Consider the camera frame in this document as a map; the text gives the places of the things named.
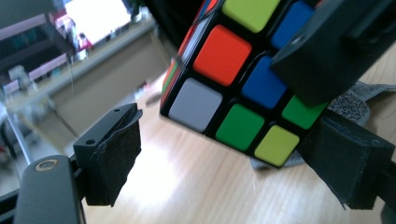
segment desk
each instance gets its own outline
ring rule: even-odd
[[[396,83],[396,47],[362,78]],[[254,171],[249,159],[159,116],[138,100],[142,153],[113,208],[84,204],[88,223],[380,223],[374,210],[344,209],[306,164]],[[396,94],[371,102],[367,127],[396,144]]]

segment cube face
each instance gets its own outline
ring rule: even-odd
[[[221,100],[220,93],[188,78],[169,110],[169,118],[197,132],[203,132],[218,110]]]
[[[293,96],[282,112],[282,117],[295,125],[309,129],[327,104],[307,106],[298,97]]]
[[[242,88],[242,94],[268,109],[276,106],[287,89],[287,86],[271,71],[270,63],[269,56],[260,59]]]
[[[246,151],[259,133],[264,118],[243,107],[233,105],[216,132],[216,139],[240,151]]]
[[[247,41],[217,25],[199,51],[193,68],[219,84],[229,86],[250,52],[251,46]]]
[[[161,114],[282,166],[327,105],[304,105],[270,67],[292,39],[285,27],[296,32],[304,23],[290,28],[290,21],[306,21],[313,11],[304,0],[204,1],[168,69]]]
[[[254,154],[259,159],[281,166],[299,142],[298,135],[274,125],[259,143]]]
[[[258,33],[265,27],[279,2],[279,0],[226,0],[222,11],[249,31]]]

